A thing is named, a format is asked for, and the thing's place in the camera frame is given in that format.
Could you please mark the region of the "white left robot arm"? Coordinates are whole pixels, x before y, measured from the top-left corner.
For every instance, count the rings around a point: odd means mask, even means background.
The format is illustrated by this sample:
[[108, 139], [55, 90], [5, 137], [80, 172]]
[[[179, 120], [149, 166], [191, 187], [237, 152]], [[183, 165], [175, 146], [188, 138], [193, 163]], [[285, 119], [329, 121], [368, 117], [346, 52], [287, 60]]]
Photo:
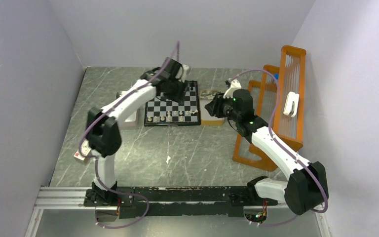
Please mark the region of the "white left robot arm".
[[122, 143], [120, 126], [156, 96], [182, 102], [190, 71], [190, 66], [167, 57], [161, 67], [144, 72], [124, 95], [102, 108], [88, 111], [83, 140], [88, 141], [89, 155], [95, 159], [95, 178], [86, 201], [99, 206], [117, 202], [114, 159]]

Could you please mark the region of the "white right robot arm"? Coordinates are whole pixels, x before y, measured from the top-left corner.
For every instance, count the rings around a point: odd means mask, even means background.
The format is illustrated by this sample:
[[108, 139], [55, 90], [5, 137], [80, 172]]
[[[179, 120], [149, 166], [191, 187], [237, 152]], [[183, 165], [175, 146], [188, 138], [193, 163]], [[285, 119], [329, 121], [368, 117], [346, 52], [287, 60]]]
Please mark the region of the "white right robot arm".
[[237, 89], [230, 98], [218, 93], [205, 105], [208, 114], [227, 118], [235, 123], [238, 134], [263, 151], [286, 177], [286, 181], [261, 178], [247, 190], [247, 200], [259, 204], [265, 198], [281, 201], [296, 215], [307, 211], [325, 212], [329, 191], [326, 170], [322, 163], [311, 163], [291, 149], [255, 114], [253, 99], [246, 89]]

